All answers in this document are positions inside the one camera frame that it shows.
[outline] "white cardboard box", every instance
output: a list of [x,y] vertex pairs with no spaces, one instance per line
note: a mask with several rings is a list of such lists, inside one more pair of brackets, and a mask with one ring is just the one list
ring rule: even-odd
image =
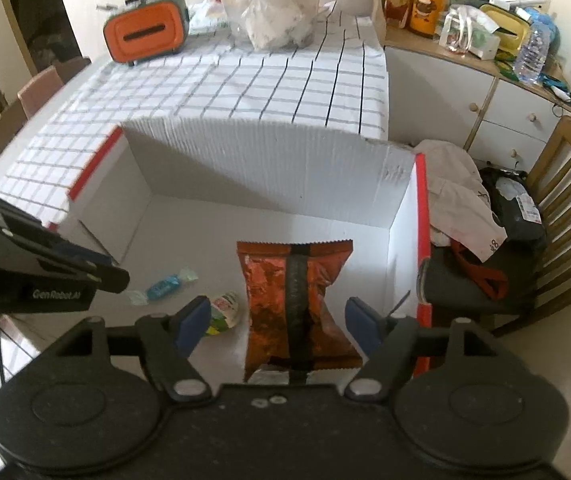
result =
[[[354,252],[326,293],[337,324],[345,329],[351,296],[387,314],[408,291],[401,311],[429,323],[417,290],[429,256],[425,164],[400,145],[290,124],[141,120],[115,128],[69,198],[59,232],[94,249],[99,240],[130,272],[130,290],[184,267],[199,280],[149,306],[99,292],[89,313],[24,316],[22,328],[44,343],[88,315],[131,324],[173,314],[197,294],[235,290],[246,312],[238,240],[352,239]],[[204,338],[190,361],[213,386],[239,382],[247,335],[246,312],[234,330]]]

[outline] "thermos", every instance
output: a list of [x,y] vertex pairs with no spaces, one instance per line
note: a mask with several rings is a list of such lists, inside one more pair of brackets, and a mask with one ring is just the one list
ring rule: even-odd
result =
[[432,38],[437,30],[439,14],[445,10],[447,0],[413,0],[409,27],[416,33]]

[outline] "drawer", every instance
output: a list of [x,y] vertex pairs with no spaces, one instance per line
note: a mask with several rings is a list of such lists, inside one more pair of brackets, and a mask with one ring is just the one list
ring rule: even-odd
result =
[[530,171],[544,147],[545,142],[542,140],[483,121],[469,153],[472,158],[483,162],[490,161],[505,168],[516,167],[517,170]]
[[559,122],[555,113],[569,114],[543,97],[499,81],[485,120],[547,142]]

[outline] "white cabinet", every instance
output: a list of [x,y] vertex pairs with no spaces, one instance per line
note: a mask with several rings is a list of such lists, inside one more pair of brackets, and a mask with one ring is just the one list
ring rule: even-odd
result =
[[469,153],[482,162],[530,171],[544,147],[542,140],[483,121]]
[[463,147],[494,78],[478,70],[388,47],[389,139],[416,146],[424,139]]
[[485,120],[547,142],[562,113],[569,114],[543,97],[499,81]]

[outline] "candy wrapper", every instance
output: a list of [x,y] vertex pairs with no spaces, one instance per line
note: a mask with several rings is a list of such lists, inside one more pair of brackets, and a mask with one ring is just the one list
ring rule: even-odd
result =
[[226,292],[210,301],[211,319],[206,334],[217,335],[234,328],[239,322],[239,296],[236,292]]
[[126,295],[130,298],[130,303],[133,305],[147,305],[151,301],[157,301],[165,298],[169,294],[181,290],[188,286],[190,283],[198,280],[197,273],[192,269],[181,269],[178,274],[173,274],[167,278],[156,282],[150,286],[146,291],[128,290]]
[[250,334],[245,377],[264,364],[291,370],[358,368],[362,360],[336,325],[324,297],[352,254],[352,241],[315,244],[239,242],[248,290]]

